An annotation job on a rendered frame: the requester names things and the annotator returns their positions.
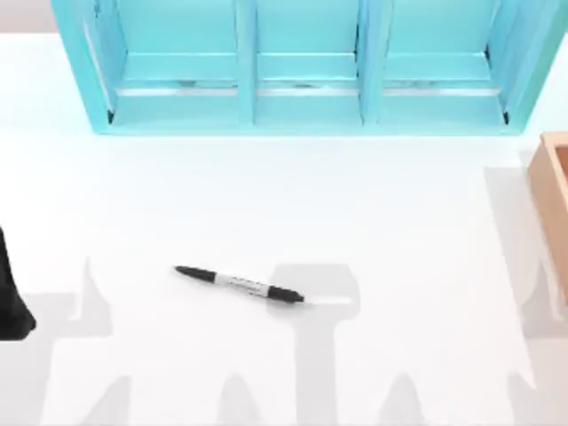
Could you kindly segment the salmon-coloured shallow box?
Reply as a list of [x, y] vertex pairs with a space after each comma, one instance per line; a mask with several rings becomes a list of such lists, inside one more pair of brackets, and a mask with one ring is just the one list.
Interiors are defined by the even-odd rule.
[[540, 135], [528, 176], [557, 282], [568, 306], [568, 131]]

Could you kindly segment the black and white marker pen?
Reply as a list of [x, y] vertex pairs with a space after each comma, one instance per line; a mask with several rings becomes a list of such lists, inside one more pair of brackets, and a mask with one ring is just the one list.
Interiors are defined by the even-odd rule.
[[234, 277], [232, 275], [190, 266], [177, 265], [174, 267], [174, 270], [194, 280], [220, 287], [233, 288], [264, 299], [287, 304], [301, 304], [304, 302], [304, 296], [302, 294], [288, 288], [280, 288], [255, 280]]

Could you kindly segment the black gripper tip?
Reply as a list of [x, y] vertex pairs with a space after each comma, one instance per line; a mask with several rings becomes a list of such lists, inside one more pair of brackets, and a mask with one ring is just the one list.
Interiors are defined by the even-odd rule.
[[23, 341], [36, 329], [36, 318], [16, 287], [0, 227], [0, 342]]

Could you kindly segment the light blue rack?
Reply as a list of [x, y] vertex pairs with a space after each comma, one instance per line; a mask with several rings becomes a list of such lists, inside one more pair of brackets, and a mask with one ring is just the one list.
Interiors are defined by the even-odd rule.
[[517, 135], [568, 0], [51, 0], [102, 135]]

